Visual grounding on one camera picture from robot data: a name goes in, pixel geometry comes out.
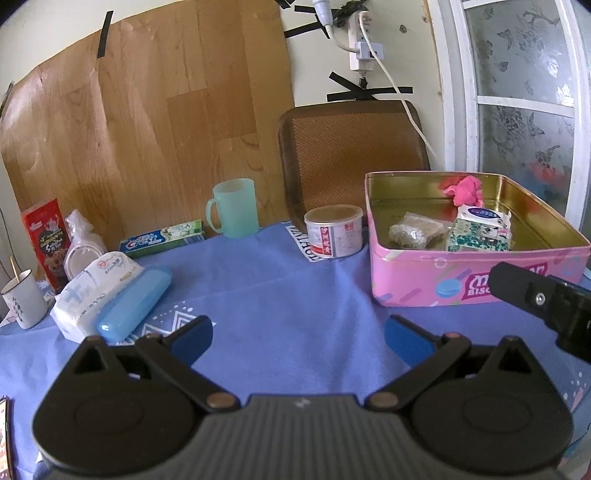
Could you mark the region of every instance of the cup handle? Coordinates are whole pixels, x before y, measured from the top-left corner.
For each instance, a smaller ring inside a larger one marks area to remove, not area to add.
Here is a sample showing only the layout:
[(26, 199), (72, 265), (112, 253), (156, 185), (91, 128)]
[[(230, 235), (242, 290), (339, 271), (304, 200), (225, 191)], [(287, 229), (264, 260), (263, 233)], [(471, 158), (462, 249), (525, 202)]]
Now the cup handle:
[(213, 226), (213, 222), (212, 222), (212, 207), (213, 207), (213, 204), (216, 202), (217, 202), (216, 199), (209, 200), (209, 202), (207, 203), (207, 206), (205, 207), (205, 217), (207, 218), (207, 222), (208, 222), (209, 226), (211, 228), (213, 228), (216, 233), (223, 233), (223, 227), (222, 228), (215, 228)]

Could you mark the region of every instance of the toothpaste box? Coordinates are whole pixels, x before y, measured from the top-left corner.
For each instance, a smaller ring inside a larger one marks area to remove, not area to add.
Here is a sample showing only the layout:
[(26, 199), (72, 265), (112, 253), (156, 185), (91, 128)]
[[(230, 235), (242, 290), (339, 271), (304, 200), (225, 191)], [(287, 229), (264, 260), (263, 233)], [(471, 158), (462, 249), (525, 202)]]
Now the toothpaste box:
[(203, 222), (195, 220), (123, 240), (119, 245), (119, 251), (130, 258), (139, 258), (203, 240)]

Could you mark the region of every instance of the snack packet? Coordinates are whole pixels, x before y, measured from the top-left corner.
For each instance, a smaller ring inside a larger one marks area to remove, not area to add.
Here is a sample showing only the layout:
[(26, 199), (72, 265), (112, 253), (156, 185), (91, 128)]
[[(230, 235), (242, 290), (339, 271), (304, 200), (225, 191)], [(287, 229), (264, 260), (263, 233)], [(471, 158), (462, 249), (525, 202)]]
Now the snack packet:
[(35, 205), (21, 217), (47, 281), (55, 292), (60, 291), (68, 283), (64, 259), (70, 248), (70, 237), (57, 199)]
[(462, 205), (446, 248), (449, 252), (507, 251), (511, 238), (510, 213)]
[(407, 212), (401, 222), (390, 227), (389, 236), (403, 248), (425, 250), (429, 242), (444, 235), (449, 226), (447, 222)]

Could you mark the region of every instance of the plastic bag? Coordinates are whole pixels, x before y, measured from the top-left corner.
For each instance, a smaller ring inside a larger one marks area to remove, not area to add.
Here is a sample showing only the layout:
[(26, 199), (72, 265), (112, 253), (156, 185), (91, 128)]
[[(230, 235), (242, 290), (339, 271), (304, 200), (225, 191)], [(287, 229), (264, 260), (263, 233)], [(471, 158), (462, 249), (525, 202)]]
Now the plastic bag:
[(64, 259), (64, 270), (71, 281), (107, 249), (100, 235), (92, 231), (92, 224), (78, 210), (66, 217), (66, 225), (72, 243)]
[(445, 235), (452, 224), (407, 212), (401, 222), (390, 227), (389, 236), (399, 246), (425, 250), (429, 242)]

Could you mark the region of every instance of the white window frame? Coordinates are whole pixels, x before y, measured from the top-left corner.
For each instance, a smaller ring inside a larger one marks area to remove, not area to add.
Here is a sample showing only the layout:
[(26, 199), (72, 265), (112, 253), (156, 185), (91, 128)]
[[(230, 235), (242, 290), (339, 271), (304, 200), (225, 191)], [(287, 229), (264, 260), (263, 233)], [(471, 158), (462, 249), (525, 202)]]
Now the white window frame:
[[(591, 94), (589, 66), (573, 5), (571, 0), (554, 0), (560, 14), (573, 75), (574, 107), (568, 107), (525, 99), (478, 95), (472, 42), (465, 12), (470, 8), (505, 1), (519, 0), (427, 0), (440, 63), (446, 139), (445, 166), (447, 170), (480, 171), (479, 105), (511, 106), (573, 118), (573, 164), (565, 217), (574, 227), (580, 228), (584, 220), (591, 178)], [(459, 56), (459, 62), (454, 63), (454, 56)], [(463, 129), (466, 132), (465, 137), (461, 135)]]

